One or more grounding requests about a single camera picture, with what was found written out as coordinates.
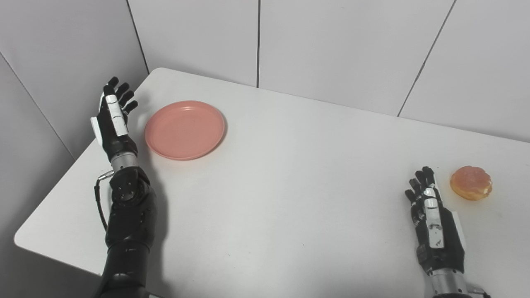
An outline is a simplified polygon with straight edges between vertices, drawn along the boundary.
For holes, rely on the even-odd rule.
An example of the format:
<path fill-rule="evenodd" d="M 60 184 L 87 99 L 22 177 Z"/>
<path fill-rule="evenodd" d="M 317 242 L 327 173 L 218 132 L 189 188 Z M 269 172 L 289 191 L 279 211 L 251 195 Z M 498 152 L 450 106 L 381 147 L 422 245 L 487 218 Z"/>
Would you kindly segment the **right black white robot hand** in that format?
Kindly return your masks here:
<path fill-rule="evenodd" d="M 409 184 L 405 196 L 416 230 L 418 263 L 427 274 L 440 269 L 464 273 L 465 250 L 453 213 L 441 199 L 434 171 L 422 167 Z"/>

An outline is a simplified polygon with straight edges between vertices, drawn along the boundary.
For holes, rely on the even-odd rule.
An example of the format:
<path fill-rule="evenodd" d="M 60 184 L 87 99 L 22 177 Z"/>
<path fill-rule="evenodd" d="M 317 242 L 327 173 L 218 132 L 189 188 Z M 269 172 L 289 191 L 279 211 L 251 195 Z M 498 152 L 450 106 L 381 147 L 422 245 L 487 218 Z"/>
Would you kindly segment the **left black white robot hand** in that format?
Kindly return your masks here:
<path fill-rule="evenodd" d="M 129 114 L 139 105 L 133 100 L 134 95 L 128 83 L 120 83 L 118 77 L 112 77 L 104 85 L 97 116 L 91 118 L 96 140 L 109 161 L 125 153 L 138 155 L 137 145 L 127 127 Z"/>

